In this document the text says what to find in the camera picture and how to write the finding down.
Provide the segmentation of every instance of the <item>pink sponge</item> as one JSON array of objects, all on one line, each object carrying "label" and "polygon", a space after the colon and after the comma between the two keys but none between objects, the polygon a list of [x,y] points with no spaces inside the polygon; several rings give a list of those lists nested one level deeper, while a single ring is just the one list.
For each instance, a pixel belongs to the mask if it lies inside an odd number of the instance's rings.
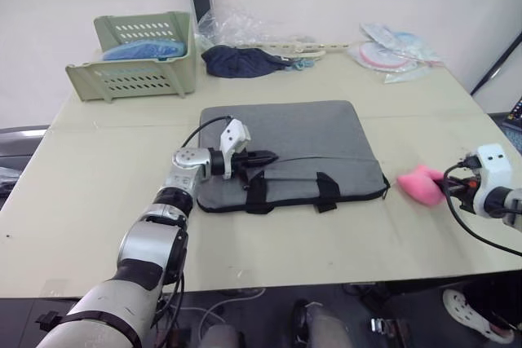
[{"label": "pink sponge", "polygon": [[416,201],[432,207],[439,204],[444,198],[444,193],[439,189],[435,179],[442,179],[440,171],[432,170],[425,165],[419,165],[409,174],[397,177],[399,186]]}]

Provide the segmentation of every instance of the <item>white shoe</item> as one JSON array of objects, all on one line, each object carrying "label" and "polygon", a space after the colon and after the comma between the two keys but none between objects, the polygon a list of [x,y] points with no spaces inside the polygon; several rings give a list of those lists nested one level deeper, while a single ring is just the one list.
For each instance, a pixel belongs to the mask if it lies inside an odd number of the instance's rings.
[{"label": "white shoe", "polygon": [[512,330],[509,331],[509,335],[507,336],[496,334],[491,330],[489,321],[473,310],[473,308],[467,304],[466,297],[459,291],[445,289],[442,293],[442,302],[449,312],[449,315],[460,324],[475,329],[489,340],[495,341],[498,344],[511,344],[513,342],[515,334]]}]

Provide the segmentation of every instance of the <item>gray pad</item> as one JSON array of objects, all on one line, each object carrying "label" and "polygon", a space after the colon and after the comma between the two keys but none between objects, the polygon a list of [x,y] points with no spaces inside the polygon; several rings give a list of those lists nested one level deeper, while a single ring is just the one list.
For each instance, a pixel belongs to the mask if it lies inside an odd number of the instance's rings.
[{"label": "gray pad", "polygon": [[[347,101],[303,104],[223,106],[204,109],[201,123],[231,115],[245,124],[252,137],[248,151],[269,150],[279,159],[249,169],[249,178],[264,170],[266,203],[270,206],[319,204],[317,173],[331,177],[340,195],[331,202],[370,200],[389,185]],[[225,124],[216,122],[199,134],[199,146],[219,148]],[[198,204],[207,212],[248,210],[247,191],[239,178],[214,176],[201,185]]]}]

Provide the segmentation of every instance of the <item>green plastic basket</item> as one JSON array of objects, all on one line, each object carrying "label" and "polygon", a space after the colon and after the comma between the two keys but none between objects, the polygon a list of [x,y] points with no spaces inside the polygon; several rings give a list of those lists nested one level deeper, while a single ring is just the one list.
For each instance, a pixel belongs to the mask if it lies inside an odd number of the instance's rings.
[{"label": "green plastic basket", "polygon": [[102,51],[143,39],[174,39],[187,45],[183,57],[97,61],[65,71],[82,101],[178,94],[184,97],[196,85],[196,47],[190,14],[170,11],[164,14],[100,16],[95,29]]}]

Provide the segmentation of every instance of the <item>white table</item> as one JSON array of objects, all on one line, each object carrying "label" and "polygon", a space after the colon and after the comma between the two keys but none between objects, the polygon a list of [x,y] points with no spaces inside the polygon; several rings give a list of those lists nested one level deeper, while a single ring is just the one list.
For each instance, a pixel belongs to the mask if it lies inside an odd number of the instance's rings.
[{"label": "white table", "polygon": [[[443,170],[500,143],[522,186],[522,159],[445,69],[384,85],[344,55],[314,68],[251,80],[205,75],[177,96],[64,105],[0,212],[0,297],[77,297],[115,272],[120,241],[162,184],[172,152],[203,108],[327,99],[351,101],[384,174],[386,200],[268,215],[205,214],[189,221],[188,291],[421,279],[522,268],[471,238],[447,206],[428,209],[395,178],[416,164]],[[522,234],[462,212],[478,233],[522,250]]]}]

